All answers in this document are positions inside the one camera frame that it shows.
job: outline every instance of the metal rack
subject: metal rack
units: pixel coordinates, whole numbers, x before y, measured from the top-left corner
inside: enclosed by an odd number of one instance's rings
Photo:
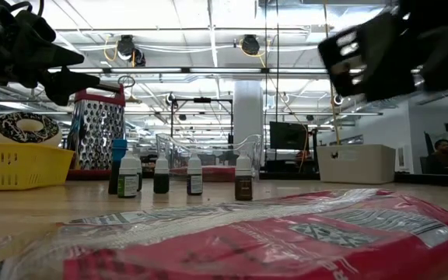
[[[177,102],[182,102],[181,105],[177,109],[174,108],[174,104]],[[205,98],[205,97],[198,97],[198,98],[173,98],[172,102],[170,103],[170,137],[173,137],[174,133],[174,115],[182,108],[186,103],[193,102],[193,103],[212,103],[216,102],[219,105],[222,106],[222,108],[226,111],[226,113],[231,117],[231,124],[230,124],[230,132],[229,135],[231,135],[228,140],[230,140],[233,136],[233,129],[234,129],[234,120],[233,120],[233,100],[228,99],[215,99],[215,98]],[[222,104],[224,102],[231,104],[231,110],[227,110],[226,107]]]

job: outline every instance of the clear plastic bin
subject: clear plastic bin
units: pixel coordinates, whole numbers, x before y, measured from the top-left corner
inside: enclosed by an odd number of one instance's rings
[[[238,144],[200,144],[181,143],[169,135],[157,134],[156,148],[159,154],[166,154],[172,180],[186,180],[187,164],[193,152],[196,152],[201,160],[203,181],[233,182],[236,159],[242,152],[250,157],[252,174],[258,180],[262,155],[261,135],[250,135]]]

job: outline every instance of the white bottle cap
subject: white bottle cap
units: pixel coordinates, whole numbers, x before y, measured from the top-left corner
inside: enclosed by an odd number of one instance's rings
[[[139,167],[141,166],[141,161],[136,159],[131,151],[126,151],[125,156],[121,160],[121,168],[120,170],[129,170],[137,173],[139,171]]]
[[[236,176],[252,176],[252,160],[243,151],[236,160]]]
[[[191,154],[191,158],[187,164],[188,174],[201,174],[201,160],[196,152]]]
[[[169,173],[169,161],[165,157],[165,153],[159,154],[159,158],[155,162],[155,173],[168,174]]]

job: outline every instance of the white column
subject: white column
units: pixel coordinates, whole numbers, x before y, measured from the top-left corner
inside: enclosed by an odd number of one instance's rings
[[[235,81],[233,96],[234,143],[250,135],[263,135],[264,113],[260,81]]]

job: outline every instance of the fluorescent light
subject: fluorescent light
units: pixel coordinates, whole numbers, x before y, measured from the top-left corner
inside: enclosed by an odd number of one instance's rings
[[[101,68],[69,68],[70,72],[75,73],[103,73],[103,69]],[[50,73],[60,72],[61,68],[51,68],[48,69]]]
[[[227,128],[231,127],[231,124],[174,124],[175,127],[194,127],[194,128],[205,128],[205,127],[221,127]]]
[[[1,106],[5,106],[5,107],[10,107],[13,109],[18,109],[18,110],[27,110],[29,109],[28,106],[25,106],[23,104],[20,103],[15,103],[15,102],[0,102]]]
[[[341,113],[341,116],[381,116],[383,113]]]
[[[111,65],[110,63],[108,63],[108,61],[100,61],[100,63],[101,63],[102,65],[106,65],[106,66],[112,68],[112,65]]]
[[[331,116],[333,113],[331,112],[293,112],[295,115],[313,115],[313,116]],[[293,115],[290,112],[278,112],[278,115]],[[267,115],[275,116],[275,112],[267,113]]]
[[[321,68],[270,68],[270,73],[302,73],[302,74],[327,74],[326,69]]]
[[[0,115],[2,114],[10,114],[15,113],[16,111],[0,111]],[[32,113],[32,114],[43,114],[43,115],[66,115],[70,114],[69,112],[26,112],[26,113]]]
[[[112,68],[113,73],[180,73],[180,68]]]
[[[191,73],[260,73],[260,68],[190,68]]]
[[[174,113],[174,115],[181,115],[181,114],[184,114],[184,115],[202,115],[201,114],[201,112],[202,113],[205,113],[205,115],[229,115],[229,113],[227,113],[227,112],[215,112],[215,113],[213,113],[213,112],[211,112],[211,111],[194,111],[194,112],[186,112],[186,111],[183,111],[183,112],[181,112],[181,111],[179,111],[179,112],[176,112],[176,113]],[[125,115],[132,115],[132,116],[154,116],[154,115],[157,115],[157,114],[159,114],[159,115],[166,115],[166,116],[170,116],[170,112],[151,112],[151,111],[130,111],[130,112],[125,112],[124,113]]]

